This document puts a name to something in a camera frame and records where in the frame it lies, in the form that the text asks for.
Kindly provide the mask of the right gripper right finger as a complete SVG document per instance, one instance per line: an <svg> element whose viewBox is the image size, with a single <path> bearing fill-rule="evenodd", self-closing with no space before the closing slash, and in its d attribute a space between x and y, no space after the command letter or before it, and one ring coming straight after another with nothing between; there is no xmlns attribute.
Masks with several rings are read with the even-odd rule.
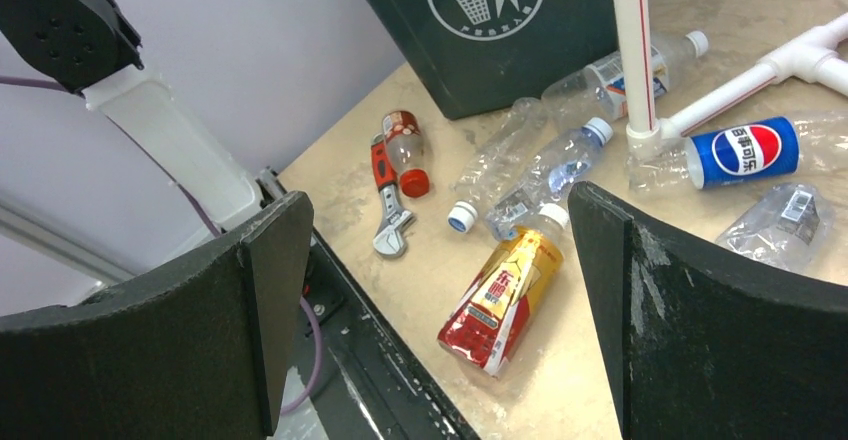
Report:
<svg viewBox="0 0 848 440"><path fill-rule="evenodd" d="M625 439L843 439L847 289L747 259L590 182L572 232Z"/></svg>

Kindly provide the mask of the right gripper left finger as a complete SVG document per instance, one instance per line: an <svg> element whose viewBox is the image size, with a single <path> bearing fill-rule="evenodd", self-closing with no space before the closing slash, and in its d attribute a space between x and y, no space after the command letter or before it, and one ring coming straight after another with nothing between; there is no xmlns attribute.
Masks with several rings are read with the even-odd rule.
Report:
<svg viewBox="0 0 848 440"><path fill-rule="evenodd" d="M2 437L273 435L313 219L293 191L81 304L3 316Z"/></svg>

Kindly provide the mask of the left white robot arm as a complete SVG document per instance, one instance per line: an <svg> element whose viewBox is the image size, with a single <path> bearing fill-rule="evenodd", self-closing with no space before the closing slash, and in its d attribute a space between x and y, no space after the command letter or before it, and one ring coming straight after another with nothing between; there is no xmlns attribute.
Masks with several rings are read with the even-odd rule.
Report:
<svg viewBox="0 0 848 440"><path fill-rule="evenodd" d="M261 210L254 175L144 62L115 0L1 0L1 33L30 67L122 129L217 227L232 230Z"/></svg>

